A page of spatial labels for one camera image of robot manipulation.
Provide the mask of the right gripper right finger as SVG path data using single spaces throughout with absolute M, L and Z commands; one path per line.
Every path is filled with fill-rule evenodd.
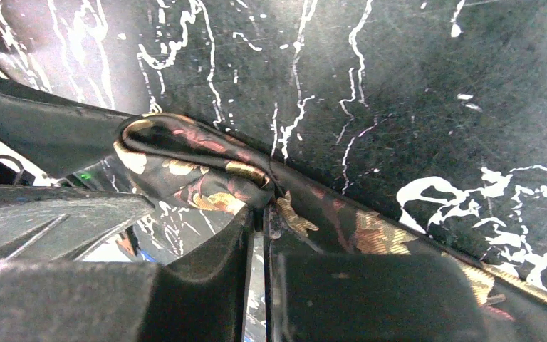
M 547 341 L 547 303 L 451 254 L 339 254 L 264 214 L 268 341 Z

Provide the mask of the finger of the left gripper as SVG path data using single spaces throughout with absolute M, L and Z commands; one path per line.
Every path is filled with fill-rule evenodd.
M 0 259 L 79 260 L 154 209 L 133 193 L 0 185 Z
M 0 141 L 54 177 L 111 155 L 116 131 L 128 118 L 0 77 Z

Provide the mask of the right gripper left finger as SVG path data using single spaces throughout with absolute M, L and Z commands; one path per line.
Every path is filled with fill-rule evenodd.
M 241 341 L 252 224 L 168 265 L 0 261 L 0 341 Z

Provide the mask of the dark floral tie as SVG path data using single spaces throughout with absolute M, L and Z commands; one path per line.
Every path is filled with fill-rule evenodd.
M 235 215 L 274 207 L 288 228 L 327 252 L 449 257 L 480 306 L 505 301 L 507 284 L 547 304 L 547 291 L 395 224 L 243 142 L 183 115 L 149 113 L 122 123 L 113 144 L 134 183 L 173 207 Z

